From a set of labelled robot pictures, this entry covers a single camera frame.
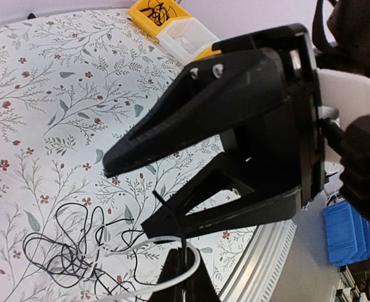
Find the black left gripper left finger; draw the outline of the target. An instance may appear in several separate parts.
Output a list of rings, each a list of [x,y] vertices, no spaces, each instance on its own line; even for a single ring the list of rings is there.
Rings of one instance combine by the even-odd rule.
[[[170,281],[180,276],[185,269],[184,251],[182,248],[171,249],[162,267],[157,284]],[[149,302],[182,301],[182,285],[177,284],[167,289],[152,293]]]

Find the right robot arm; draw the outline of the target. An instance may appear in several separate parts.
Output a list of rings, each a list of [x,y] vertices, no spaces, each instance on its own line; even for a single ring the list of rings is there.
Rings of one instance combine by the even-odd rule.
[[[288,220],[319,194],[325,150],[341,195],[370,221],[370,1],[333,1],[295,23],[213,44],[103,157],[108,178],[219,135],[216,155],[142,223],[193,238]]]

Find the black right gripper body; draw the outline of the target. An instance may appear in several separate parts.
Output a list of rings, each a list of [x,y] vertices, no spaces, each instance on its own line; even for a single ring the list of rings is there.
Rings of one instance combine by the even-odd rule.
[[[292,217],[324,182],[322,104],[308,30],[291,24],[216,42],[215,96],[224,151],[211,191],[239,198],[214,217]]]

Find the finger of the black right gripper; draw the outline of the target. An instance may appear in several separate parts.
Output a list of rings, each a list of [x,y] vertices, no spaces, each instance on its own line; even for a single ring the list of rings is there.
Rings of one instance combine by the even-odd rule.
[[[276,169],[260,169],[226,153],[214,157],[148,217],[148,238],[185,238],[255,227],[292,218],[300,185]]]
[[[152,109],[103,157],[106,177],[137,170],[279,106],[283,64],[270,48],[185,66]]]

